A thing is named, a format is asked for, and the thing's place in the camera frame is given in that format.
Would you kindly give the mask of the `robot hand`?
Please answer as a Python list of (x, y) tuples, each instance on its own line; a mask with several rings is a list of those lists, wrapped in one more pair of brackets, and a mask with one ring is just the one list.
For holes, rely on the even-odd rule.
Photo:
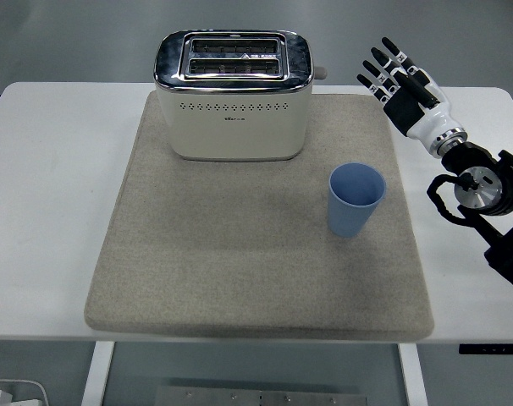
[(466, 130), (452, 118), (449, 98), (432, 76), (388, 37), (382, 43), (386, 52), (374, 47), (375, 62), (362, 62), (372, 77), (358, 74), (357, 79), (382, 104), (390, 122), (436, 158), (467, 141)]

